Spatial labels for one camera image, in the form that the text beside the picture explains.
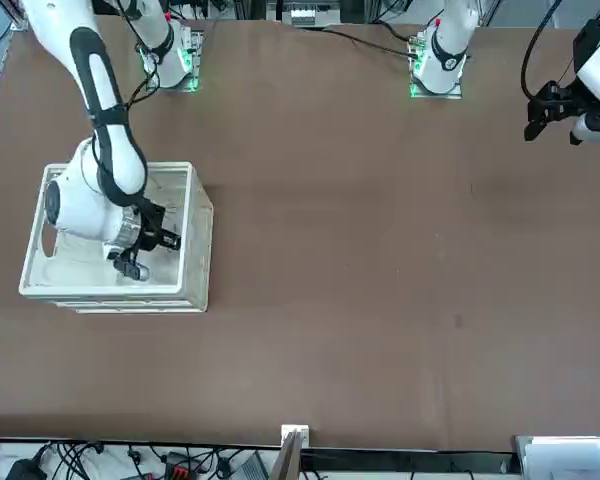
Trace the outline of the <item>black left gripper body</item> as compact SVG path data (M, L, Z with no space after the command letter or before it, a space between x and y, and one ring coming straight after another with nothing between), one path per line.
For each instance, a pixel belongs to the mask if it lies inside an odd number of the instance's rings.
M572 81L564 87L549 81L543 86L541 97L542 109L549 121L579 116L588 108L588 89L581 81Z

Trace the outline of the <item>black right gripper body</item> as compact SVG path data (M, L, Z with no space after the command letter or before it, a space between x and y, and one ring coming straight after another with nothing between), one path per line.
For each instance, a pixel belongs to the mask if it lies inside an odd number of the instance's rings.
M142 201L138 205L138 213L141 222L141 230L137 240L138 249L152 251L161 239L165 208L151 201Z

